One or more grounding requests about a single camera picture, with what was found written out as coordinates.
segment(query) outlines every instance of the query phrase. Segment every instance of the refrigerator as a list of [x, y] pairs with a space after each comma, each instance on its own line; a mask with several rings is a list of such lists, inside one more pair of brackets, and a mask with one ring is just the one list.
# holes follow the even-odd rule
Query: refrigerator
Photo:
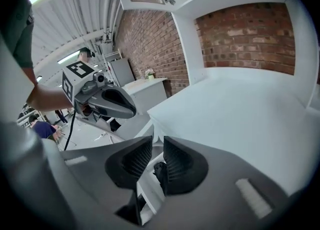
[[127, 58], [111, 61], [107, 64], [115, 85], [123, 87], [135, 81]]

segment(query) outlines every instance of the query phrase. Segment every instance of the flowers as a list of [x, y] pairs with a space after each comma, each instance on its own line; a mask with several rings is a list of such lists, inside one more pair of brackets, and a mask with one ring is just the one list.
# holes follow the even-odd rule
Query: flowers
[[152, 76], [152, 75], [154, 75], [154, 74], [155, 74], [155, 71], [154, 71], [152, 68], [149, 68], [149, 69], [147, 69], [147, 70], [144, 72], [144, 75], [145, 75], [146, 77]]

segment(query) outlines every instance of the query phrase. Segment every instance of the floor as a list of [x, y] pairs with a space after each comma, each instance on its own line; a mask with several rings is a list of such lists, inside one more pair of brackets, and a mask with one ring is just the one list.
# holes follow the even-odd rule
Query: floor
[[[64, 134], [60, 138], [58, 144], [58, 146], [63, 149], [66, 146], [67, 139], [70, 133], [72, 118], [71, 116], [67, 116], [66, 119], [68, 121], [68, 125], [65, 125], [61, 121], [57, 123], [59, 126], [62, 126], [62, 133]], [[118, 119], [117, 121], [122, 124], [123, 120], [121, 121], [121, 119]], [[104, 134], [105, 132], [103, 130], [74, 119], [73, 131], [67, 150], [78, 150], [110, 145], [111, 142], [109, 140], [109, 136]]]

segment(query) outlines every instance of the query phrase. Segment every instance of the person's arm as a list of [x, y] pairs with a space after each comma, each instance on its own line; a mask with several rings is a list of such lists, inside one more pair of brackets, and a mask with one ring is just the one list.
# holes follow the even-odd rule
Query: person's arm
[[49, 122], [47, 122], [48, 126], [50, 127], [50, 129], [52, 130], [52, 133], [56, 133], [56, 129], [55, 127], [53, 127]]
[[44, 112], [73, 107], [63, 90], [51, 89], [38, 84], [32, 68], [22, 68], [22, 70], [34, 84], [34, 88], [26, 100], [29, 106]]
[[58, 141], [59, 137], [58, 137], [57, 133], [53, 133], [52, 136], [55, 141]]

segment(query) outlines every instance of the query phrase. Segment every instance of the blue shirt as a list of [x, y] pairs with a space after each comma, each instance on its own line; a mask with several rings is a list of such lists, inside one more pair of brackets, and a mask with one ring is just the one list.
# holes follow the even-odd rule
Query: blue shirt
[[32, 129], [40, 136], [42, 139], [48, 138], [50, 135], [56, 132], [56, 129], [51, 126], [51, 124], [45, 121], [37, 121]]

